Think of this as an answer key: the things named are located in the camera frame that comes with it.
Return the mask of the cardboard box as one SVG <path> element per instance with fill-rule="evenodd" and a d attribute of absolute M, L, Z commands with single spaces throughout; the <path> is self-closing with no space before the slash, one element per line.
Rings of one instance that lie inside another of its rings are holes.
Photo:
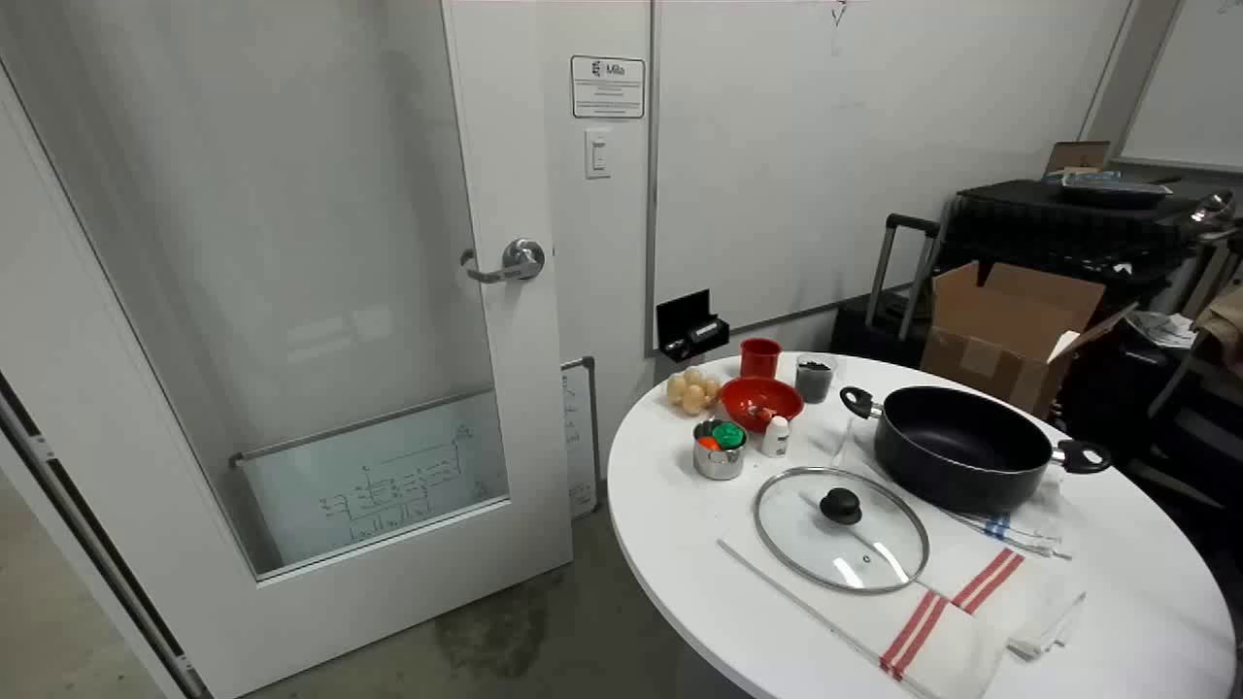
<path fill-rule="evenodd" d="M 921 364 L 1049 415 L 1079 349 L 1132 316 L 1132 307 L 1109 309 L 1104 295 L 1104 282 L 1019 263 L 948 269 L 931 281 Z"/>

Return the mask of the black suitcase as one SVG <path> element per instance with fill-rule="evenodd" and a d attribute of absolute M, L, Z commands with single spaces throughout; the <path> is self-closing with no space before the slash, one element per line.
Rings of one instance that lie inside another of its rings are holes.
<path fill-rule="evenodd" d="M 916 273 L 906 289 L 886 289 L 893 241 L 902 228 L 912 228 L 926 235 Z M 833 349 L 836 355 L 854 355 L 854 356 L 874 356 L 874 360 L 893 360 L 893 364 L 916 364 L 926 355 L 930 339 L 930 281 L 937 273 L 937 251 L 941 251 L 941 225 L 930 217 L 912 212 L 890 212 L 886 217 L 886 235 L 874 269 L 874 282 L 868 295 L 849 299 L 836 316 L 833 327 Z"/>

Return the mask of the white salt shaker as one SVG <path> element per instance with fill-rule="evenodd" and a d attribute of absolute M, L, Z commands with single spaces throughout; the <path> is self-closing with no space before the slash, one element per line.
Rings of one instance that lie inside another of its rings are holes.
<path fill-rule="evenodd" d="M 762 432 L 762 454 L 790 454 L 792 423 L 773 415 Z"/>

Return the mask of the blue striped white towel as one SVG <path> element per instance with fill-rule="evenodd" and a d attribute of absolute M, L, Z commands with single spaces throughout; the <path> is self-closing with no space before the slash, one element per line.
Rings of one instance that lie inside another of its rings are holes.
<path fill-rule="evenodd" d="M 1044 558 L 1070 558 L 1065 515 L 1053 499 L 1027 499 L 1001 515 L 968 515 L 968 529 Z"/>

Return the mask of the yellow bread rolls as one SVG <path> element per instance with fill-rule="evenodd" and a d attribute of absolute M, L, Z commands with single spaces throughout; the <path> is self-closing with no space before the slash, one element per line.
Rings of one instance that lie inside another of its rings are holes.
<path fill-rule="evenodd" d="M 714 405 L 718 379 L 698 369 L 685 369 L 670 377 L 670 405 L 685 415 L 698 415 Z"/>

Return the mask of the red striped white towel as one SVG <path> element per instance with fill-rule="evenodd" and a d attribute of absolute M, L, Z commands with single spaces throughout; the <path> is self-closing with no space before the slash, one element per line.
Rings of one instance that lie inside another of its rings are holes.
<path fill-rule="evenodd" d="M 926 529 L 926 569 L 890 594 L 806 577 L 762 545 L 754 515 L 733 524 L 723 549 L 916 699 L 983 699 L 1007 652 L 1040 659 L 1065 641 L 1089 591 L 1070 569 L 988 545 L 956 520 Z"/>

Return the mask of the grey measuring cup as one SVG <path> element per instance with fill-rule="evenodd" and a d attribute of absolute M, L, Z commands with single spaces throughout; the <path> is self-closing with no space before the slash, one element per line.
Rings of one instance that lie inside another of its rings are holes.
<path fill-rule="evenodd" d="M 808 405 L 820 405 L 833 388 L 833 369 L 823 360 L 802 360 L 798 364 L 798 391 L 808 399 Z"/>

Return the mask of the black open case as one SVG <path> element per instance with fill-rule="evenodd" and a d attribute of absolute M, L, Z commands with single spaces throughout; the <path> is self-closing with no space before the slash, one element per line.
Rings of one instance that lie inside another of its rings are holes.
<path fill-rule="evenodd" d="M 657 349 L 672 360 L 718 349 L 731 323 L 710 309 L 710 290 L 693 290 L 657 307 Z"/>

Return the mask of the glass pot lid black knob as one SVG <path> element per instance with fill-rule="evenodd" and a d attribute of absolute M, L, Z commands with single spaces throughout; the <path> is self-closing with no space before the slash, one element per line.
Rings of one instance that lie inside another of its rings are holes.
<path fill-rule="evenodd" d="M 930 529 L 882 483 L 854 468 L 792 467 L 754 496 L 762 545 L 814 584 L 849 594 L 912 588 L 930 564 Z"/>

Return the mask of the wall sign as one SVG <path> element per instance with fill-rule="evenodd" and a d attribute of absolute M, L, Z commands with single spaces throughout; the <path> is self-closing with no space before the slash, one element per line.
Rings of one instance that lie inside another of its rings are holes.
<path fill-rule="evenodd" d="M 577 122 L 641 122 L 644 62 L 610 56 L 573 58 L 573 116 Z"/>

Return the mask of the red mug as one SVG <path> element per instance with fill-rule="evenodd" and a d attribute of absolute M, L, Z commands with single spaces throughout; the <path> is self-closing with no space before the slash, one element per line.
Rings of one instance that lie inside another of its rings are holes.
<path fill-rule="evenodd" d="M 748 377 L 773 377 L 780 345 L 773 339 L 748 339 L 742 342 L 742 373 Z"/>

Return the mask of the white door with glass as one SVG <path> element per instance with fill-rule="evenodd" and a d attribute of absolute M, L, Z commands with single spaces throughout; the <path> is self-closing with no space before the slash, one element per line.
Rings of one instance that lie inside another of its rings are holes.
<path fill-rule="evenodd" d="M 573 556 L 538 0 L 0 0 L 4 373 L 212 699 Z M 529 282 L 478 282 L 511 241 Z"/>

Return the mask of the black cooking pot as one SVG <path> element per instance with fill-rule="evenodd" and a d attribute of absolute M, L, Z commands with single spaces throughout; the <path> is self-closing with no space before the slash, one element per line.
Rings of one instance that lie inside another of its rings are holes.
<path fill-rule="evenodd" d="M 1007 515 L 1036 494 L 1049 467 L 1109 468 L 1104 452 L 1053 441 L 1019 409 L 965 388 L 912 384 L 880 399 L 849 384 L 838 405 L 874 418 L 874 457 L 896 484 L 952 514 Z"/>

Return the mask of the red bowl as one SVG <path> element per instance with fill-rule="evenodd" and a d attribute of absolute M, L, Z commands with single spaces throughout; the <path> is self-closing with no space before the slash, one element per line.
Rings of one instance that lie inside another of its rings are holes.
<path fill-rule="evenodd" d="M 718 388 L 718 409 L 748 432 L 766 432 L 773 415 L 798 418 L 806 411 L 806 399 L 785 379 L 733 377 Z"/>

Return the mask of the white light switch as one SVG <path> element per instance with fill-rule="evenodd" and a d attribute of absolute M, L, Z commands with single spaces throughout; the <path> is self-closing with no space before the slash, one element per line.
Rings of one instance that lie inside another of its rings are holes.
<path fill-rule="evenodd" d="M 606 128 L 583 128 L 583 175 L 610 177 L 610 132 Z"/>

